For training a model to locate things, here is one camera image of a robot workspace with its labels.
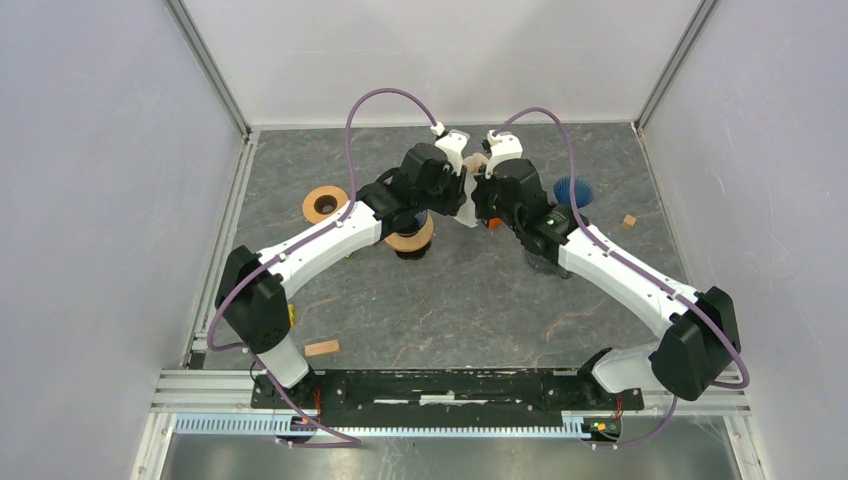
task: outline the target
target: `gray wall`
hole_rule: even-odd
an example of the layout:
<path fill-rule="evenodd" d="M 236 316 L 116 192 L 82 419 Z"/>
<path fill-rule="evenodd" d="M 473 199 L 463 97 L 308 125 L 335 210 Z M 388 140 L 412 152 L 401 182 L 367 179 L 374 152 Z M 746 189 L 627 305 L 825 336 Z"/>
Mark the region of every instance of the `gray wall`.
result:
<path fill-rule="evenodd" d="M 647 127 L 699 286 L 737 305 L 776 478 L 843 478 L 848 4 L 725 1 Z"/>
<path fill-rule="evenodd" d="M 186 0 L 256 125 L 344 125 L 377 87 L 405 88 L 445 124 L 531 105 L 563 120 L 634 119 L 698 0 Z M 424 124 L 386 96 L 357 125 Z"/>
<path fill-rule="evenodd" d="M 240 139 L 158 0 L 0 6 L 0 478 L 126 478 Z"/>

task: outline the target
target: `blue bristle brush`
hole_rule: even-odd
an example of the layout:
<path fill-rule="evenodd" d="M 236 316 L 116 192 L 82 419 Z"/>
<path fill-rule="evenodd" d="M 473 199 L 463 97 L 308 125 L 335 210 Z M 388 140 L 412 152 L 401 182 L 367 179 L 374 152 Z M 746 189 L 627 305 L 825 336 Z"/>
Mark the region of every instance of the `blue bristle brush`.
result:
<path fill-rule="evenodd" d="M 568 198 L 568 183 L 570 181 L 571 176 L 566 175 L 554 184 L 554 196 L 557 199 L 557 203 L 571 205 L 571 200 Z M 577 208 L 583 208 L 592 203 L 592 200 L 595 198 L 595 190 L 589 182 L 577 177 L 574 182 L 574 197 L 577 200 Z"/>
<path fill-rule="evenodd" d="M 427 210 L 415 214 L 415 223 L 418 224 L 418 228 L 424 227 L 424 224 L 427 223 Z"/>

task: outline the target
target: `small wooden block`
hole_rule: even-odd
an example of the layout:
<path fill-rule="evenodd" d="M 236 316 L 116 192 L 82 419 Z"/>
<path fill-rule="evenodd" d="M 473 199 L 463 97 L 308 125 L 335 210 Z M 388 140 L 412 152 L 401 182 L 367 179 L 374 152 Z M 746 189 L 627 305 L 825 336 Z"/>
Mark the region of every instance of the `small wooden block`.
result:
<path fill-rule="evenodd" d="M 303 352 L 307 357 L 315 355 L 324 355 L 325 353 L 335 353 L 341 349 L 338 340 L 330 340 L 329 342 L 313 343 L 303 347 Z"/>
<path fill-rule="evenodd" d="M 621 221 L 621 228 L 630 230 L 633 228 L 633 225 L 636 225 L 636 217 L 632 215 L 625 215 L 624 220 Z"/>

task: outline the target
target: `aluminum frame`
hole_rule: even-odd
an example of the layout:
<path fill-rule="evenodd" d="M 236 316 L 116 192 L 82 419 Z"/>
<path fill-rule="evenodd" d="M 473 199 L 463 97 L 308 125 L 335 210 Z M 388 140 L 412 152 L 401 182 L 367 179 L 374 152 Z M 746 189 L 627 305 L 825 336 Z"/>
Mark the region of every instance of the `aluminum frame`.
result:
<path fill-rule="evenodd" d="M 171 12 L 174 23 L 177 24 L 183 37 L 185 37 L 189 48 L 191 48 L 191 52 L 194 54 L 194 58 L 197 59 L 197 63 L 200 65 L 209 83 L 212 84 L 215 94 L 224 105 L 224 109 L 227 111 L 227 115 L 230 117 L 233 125 L 241 132 L 244 138 L 247 138 L 251 133 L 250 123 L 248 123 L 244 114 L 242 114 L 238 102 L 236 102 L 233 93 L 224 80 L 224 76 L 218 70 L 218 66 L 215 64 L 215 60 L 212 58 L 206 42 L 203 41 L 203 37 L 197 30 L 197 26 L 194 24 L 194 20 L 192 20 L 185 3 L 182 0 L 163 0 L 163 3 L 168 7 L 168 11 Z"/>
<path fill-rule="evenodd" d="M 665 68 L 663 68 L 663 71 L 660 74 L 660 78 L 657 79 L 657 83 L 654 85 L 653 90 L 651 90 L 651 94 L 648 95 L 648 100 L 645 102 L 645 106 L 642 107 L 642 111 L 639 112 L 639 116 L 633 122 L 633 127 L 636 129 L 640 138 L 642 136 L 642 130 L 645 129 L 645 126 L 647 126 L 648 122 L 651 120 L 651 117 L 657 110 L 657 106 L 660 101 L 665 96 L 665 93 L 668 91 L 672 82 L 674 82 L 675 77 L 677 77 L 677 72 L 680 71 L 683 61 L 686 60 L 686 57 L 692 50 L 692 46 L 698 39 L 698 35 L 700 35 L 701 30 L 703 30 L 704 25 L 707 23 L 707 20 L 709 20 L 718 1 L 719 0 L 701 0 L 701 3 L 698 4 L 698 8 L 695 9 L 692 19 L 689 20 L 689 25 L 687 25 L 686 29 L 683 31 L 683 35 L 677 42 L 677 46 L 674 48 L 671 57 L 668 59 Z"/>
<path fill-rule="evenodd" d="M 725 371 L 720 377 L 723 381 L 739 381 L 740 375 L 734 370 Z M 153 397 L 150 414 L 144 431 L 141 446 L 136 456 L 130 478 L 133 480 L 153 480 L 160 478 L 170 442 L 178 421 L 192 418 L 196 414 L 218 414 L 217 416 L 235 422 L 249 423 L 270 416 L 288 418 L 291 410 L 253 410 L 250 399 L 253 393 L 253 380 L 249 372 L 235 370 L 164 370 Z M 625 411 L 625 417 L 662 417 L 671 403 L 671 395 L 664 391 L 643 392 L 645 409 Z M 305 410 L 314 415 L 314 410 Z M 594 416 L 609 416 L 612 412 L 602 411 L 566 411 L 564 422 L 569 419 Z M 675 416 L 717 416 L 725 421 L 729 443 L 743 480 L 764 480 L 770 478 L 757 449 L 753 417 L 743 392 L 709 388 L 696 402 L 680 401 Z M 403 436 L 409 432 L 369 431 L 366 436 Z M 267 434 L 262 429 L 255 432 L 242 430 L 239 434 Z M 439 436 L 438 432 L 422 432 L 426 436 Z M 455 432 L 445 432 L 445 436 Z M 539 432 L 532 430 L 504 430 L 497 432 L 499 437 L 533 437 Z M 574 438 L 567 432 L 563 438 Z"/>
<path fill-rule="evenodd" d="M 227 191 L 227 200 L 221 211 L 218 223 L 218 233 L 212 245 L 209 268 L 192 305 L 192 326 L 185 340 L 185 351 L 181 366 L 186 366 L 193 352 L 206 351 L 206 319 L 214 314 L 213 296 L 217 290 L 218 281 L 224 271 L 224 262 L 232 249 L 236 235 L 244 194 L 247 191 L 247 181 L 253 166 L 253 157 L 259 142 L 260 132 L 253 132 L 244 143 L 238 161 L 233 171 L 233 181 Z"/>

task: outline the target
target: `purple cable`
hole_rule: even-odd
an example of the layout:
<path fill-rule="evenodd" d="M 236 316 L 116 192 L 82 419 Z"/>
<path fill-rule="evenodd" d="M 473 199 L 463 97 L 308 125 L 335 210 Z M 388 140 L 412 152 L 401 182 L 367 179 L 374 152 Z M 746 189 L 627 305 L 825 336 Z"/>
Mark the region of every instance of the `purple cable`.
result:
<path fill-rule="evenodd" d="M 347 160 L 347 170 L 348 170 L 348 173 L 350 174 L 350 193 L 348 194 L 350 201 L 347 203 L 347 207 L 344 209 L 341 216 L 337 220 L 338 222 L 344 222 L 347 219 L 347 217 L 350 216 L 351 211 L 353 211 L 353 205 L 356 203 L 356 173 L 354 172 L 354 169 L 353 169 L 353 157 L 351 156 L 351 153 L 350 153 L 350 147 L 351 147 L 351 143 L 352 143 L 351 125 L 353 124 L 353 117 L 354 117 L 354 115 L 356 115 L 356 111 L 359 110 L 359 107 L 361 107 L 362 104 L 365 103 L 366 100 L 368 100 L 369 98 L 371 98 L 373 96 L 380 95 L 380 94 L 383 94 L 383 93 L 394 93 L 394 94 L 406 97 L 409 100 L 412 100 L 412 102 L 415 103 L 416 105 L 418 105 L 418 108 L 420 108 L 424 112 L 424 114 L 427 115 L 427 119 L 430 121 L 430 124 L 432 126 L 435 127 L 436 125 L 438 125 L 438 122 L 436 121 L 436 117 L 433 116 L 432 112 L 430 112 L 430 109 L 428 109 L 427 106 L 424 105 L 423 102 L 421 102 L 421 100 L 419 100 L 414 95 L 412 95 L 411 93 L 406 92 L 404 90 L 400 90 L 400 89 L 397 89 L 397 88 L 378 88 L 376 90 L 372 90 L 372 91 L 366 93 L 359 100 L 357 100 L 356 103 L 353 104 L 353 107 L 351 107 L 350 113 L 348 113 L 348 115 L 347 115 L 347 121 L 345 122 L 345 159 Z M 209 322 L 209 328 L 207 329 L 207 334 L 206 334 L 206 348 L 210 352 L 223 352 L 225 350 L 230 350 L 230 349 L 233 349 L 233 348 L 245 348 L 246 345 L 242 342 L 233 342 L 233 343 L 228 343 L 226 345 L 220 345 L 220 346 L 215 345 L 215 341 L 214 341 L 215 330 L 218 328 L 218 323 L 221 321 L 221 318 L 223 318 L 224 312 L 227 311 L 227 308 L 230 306 L 231 303 L 233 303 L 233 300 L 235 300 L 235 298 L 241 293 L 241 291 L 244 290 L 244 287 L 246 287 L 251 281 L 253 281 L 256 277 L 258 277 L 262 272 L 268 270 L 272 266 L 281 262 L 285 256 L 291 255 L 292 252 L 294 252 L 298 248 L 306 245 L 307 243 L 315 240 L 316 238 L 320 237 L 321 235 L 324 235 L 325 233 L 329 232 L 330 230 L 333 230 L 334 228 L 336 228 L 335 222 L 328 223 L 327 225 L 316 230 L 315 232 L 307 235 L 306 237 L 304 237 L 304 238 L 298 240 L 297 242 L 293 243 L 292 245 L 288 246 L 287 248 L 285 248 L 280 253 L 280 255 L 275 255 L 270 260 L 268 260 L 267 262 L 265 262 L 261 266 L 259 266 L 259 268 L 250 272 L 249 275 L 244 277 L 244 279 L 241 282 L 239 282 L 238 285 L 236 285 L 235 288 L 233 288 L 233 290 L 226 296 L 226 298 L 224 298 L 224 301 L 221 302 L 221 305 L 215 311 L 215 315 L 212 316 L 212 321 Z M 253 357 L 256 360 L 257 364 L 262 365 L 262 362 L 260 362 L 259 359 L 255 355 L 253 355 Z M 303 418 L 306 418 L 309 423 L 314 425 L 316 428 L 320 428 L 321 430 L 324 430 L 325 432 L 331 433 L 333 435 L 338 436 L 339 438 L 343 438 L 343 439 L 347 440 L 347 442 L 341 442 L 341 443 L 319 443 L 319 444 L 314 444 L 314 445 L 303 444 L 303 445 L 297 445 L 298 447 L 304 447 L 304 448 L 355 447 L 355 446 L 360 445 L 362 443 L 357 438 L 350 437 L 350 436 L 344 435 L 342 433 L 336 432 L 335 430 L 333 430 L 329 427 L 325 427 L 324 425 L 321 425 L 320 423 L 316 422 L 315 420 L 309 418 L 307 415 L 305 415 L 303 413 L 302 410 L 297 408 L 297 406 L 289 399 L 289 397 L 286 395 L 285 391 L 283 390 L 282 385 L 279 384 L 277 379 L 274 378 L 274 376 L 271 375 L 270 372 L 268 373 L 268 378 L 271 379 L 271 382 L 274 384 L 274 387 L 280 393 L 283 400 L 290 407 L 292 407 L 293 410 L 298 412 L 299 415 L 301 415 Z"/>
<path fill-rule="evenodd" d="M 514 121 L 518 120 L 519 118 L 523 117 L 524 115 L 527 115 L 528 113 L 532 113 L 532 112 L 538 112 L 538 113 L 542 113 L 544 115 L 547 115 L 551 120 L 553 120 L 553 122 L 556 124 L 557 128 L 559 128 L 560 134 L 562 134 L 562 138 L 565 140 L 565 146 L 566 146 L 566 149 L 568 150 L 568 163 L 571 167 L 571 181 L 568 184 L 568 197 L 569 197 L 569 200 L 570 200 L 570 203 L 571 203 L 571 212 L 574 214 L 574 218 L 577 220 L 577 225 L 580 227 L 580 230 L 582 230 L 583 233 L 587 237 L 589 237 L 596 246 L 598 246 L 598 248 L 600 248 L 601 250 L 603 250 L 603 252 L 605 254 L 607 254 L 610 247 L 607 246 L 604 242 L 602 242 L 598 237 L 595 236 L 595 234 L 593 234 L 586 227 L 586 224 L 583 223 L 583 218 L 580 216 L 580 212 L 577 208 L 577 197 L 576 197 L 576 194 L 575 194 L 575 191 L 574 191 L 574 185 L 575 185 L 575 181 L 577 179 L 577 167 L 576 167 L 576 163 L 574 161 L 574 146 L 571 143 L 571 136 L 565 130 L 565 126 L 562 124 L 562 122 L 559 120 L 559 118 L 553 112 L 551 112 L 550 110 L 548 110 L 546 108 L 542 108 L 542 107 L 525 108 L 524 110 L 522 110 L 522 111 L 516 113 L 515 115 L 509 117 L 509 119 L 507 119 L 507 121 L 504 122 L 503 125 L 501 125 L 500 127 L 498 127 L 497 129 L 495 129 L 492 132 L 492 135 L 495 136 L 495 135 L 500 134 L 505 128 L 509 127 L 512 124 L 512 122 L 514 122 Z M 736 365 L 739 367 L 739 374 L 742 377 L 742 381 L 740 381 L 739 383 L 713 382 L 713 385 L 715 385 L 717 387 L 729 388 L 729 389 L 733 389 L 733 390 L 741 390 L 741 389 L 747 387 L 751 383 L 751 377 L 748 373 L 748 367 L 745 366 L 745 362 L 742 361 L 742 358 L 739 356 L 739 352 L 736 351 L 736 348 L 733 347 L 733 344 L 730 343 L 730 340 L 727 338 L 727 336 L 724 334 L 724 332 L 722 332 L 721 329 L 718 328 L 718 326 L 715 324 L 715 322 L 713 322 L 712 319 L 706 313 L 704 313 L 703 310 L 698 308 L 698 306 L 696 306 L 693 302 L 690 302 L 688 299 L 686 299 L 682 296 L 675 295 L 674 289 L 671 288 L 670 286 L 666 285 L 665 282 L 654 277 L 650 273 L 646 272 L 639 265 L 636 265 L 635 263 L 631 262 L 630 260 L 623 257 L 622 255 L 619 255 L 617 252 L 613 251 L 613 252 L 609 252 L 608 254 L 610 256 L 612 256 L 613 258 L 615 258 L 616 260 L 618 260 L 619 262 L 626 265 L 628 268 L 630 268 L 634 272 L 638 273 L 640 276 L 644 277 L 645 279 L 647 279 L 648 281 L 650 281 L 651 283 L 656 285 L 660 290 L 671 295 L 672 298 L 676 299 L 677 301 L 679 301 L 680 303 L 685 305 L 687 308 L 689 308 L 693 312 L 695 312 L 695 314 L 698 315 L 698 317 L 704 322 L 704 324 L 707 326 L 707 328 L 709 328 L 710 331 L 712 331 L 716 335 L 716 337 L 718 337 L 721 344 L 724 346 L 724 348 L 730 354 L 730 357 L 733 359 L 733 362 L 736 363 Z M 671 417 L 672 417 L 672 415 L 674 415 L 674 409 L 675 408 L 677 408 L 677 396 L 675 396 L 672 399 L 671 407 L 668 409 L 668 413 L 666 414 L 665 418 L 663 418 L 662 422 L 660 422 L 660 424 L 657 426 L 657 428 L 653 432 L 645 435 L 644 437 L 639 437 L 639 438 L 635 438 L 633 440 L 628 440 L 626 442 L 622 442 L 620 444 L 616 444 L 615 447 L 613 447 L 612 445 L 597 445 L 597 444 L 595 444 L 595 445 L 597 445 L 595 448 L 600 448 L 602 450 L 615 450 L 617 448 L 637 445 L 639 443 L 650 440 L 650 439 L 656 437 L 657 435 L 659 435 L 663 430 L 666 429 L 666 427 L 668 427 L 669 423 L 671 422 Z"/>

